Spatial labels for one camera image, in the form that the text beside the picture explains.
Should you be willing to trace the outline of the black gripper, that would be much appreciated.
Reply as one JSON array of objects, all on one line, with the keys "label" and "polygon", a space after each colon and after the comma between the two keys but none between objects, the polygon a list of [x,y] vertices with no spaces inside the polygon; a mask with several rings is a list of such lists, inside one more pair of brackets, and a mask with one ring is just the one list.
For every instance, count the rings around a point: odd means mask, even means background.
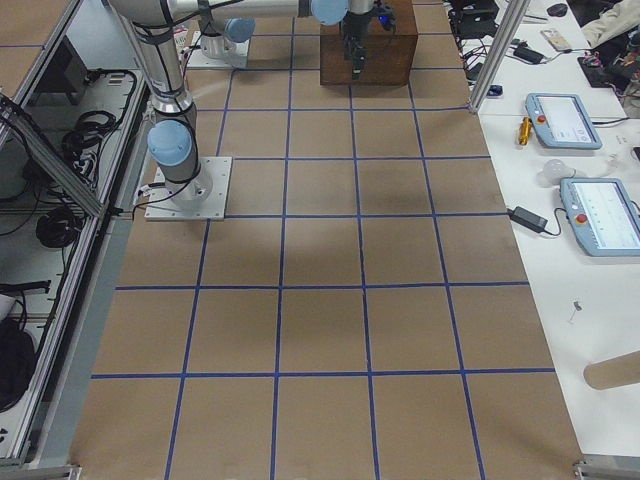
[{"label": "black gripper", "polygon": [[362,45],[369,31],[373,12],[348,12],[340,22],[343,58],[352,61],[351,78],[358,80],[365,66],[365,47]]}]

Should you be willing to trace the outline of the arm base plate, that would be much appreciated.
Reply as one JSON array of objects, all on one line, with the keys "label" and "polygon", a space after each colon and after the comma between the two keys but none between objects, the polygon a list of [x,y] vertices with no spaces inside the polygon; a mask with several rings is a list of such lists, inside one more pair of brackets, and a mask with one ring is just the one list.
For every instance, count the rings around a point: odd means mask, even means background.
[{"label": "arm base plate", "polygon": [[180,187],[169,183],[150,192],[144,217],[149,221],[223,220],[233,159],[200,157],[200,172],[185,190],[165,200]]},{"label": "arm base plate", "polygon": [[191,40],[188,69],[244,69],[248,63],[250,41],[236,43],[225,36],[201,36],[196,30]]}]

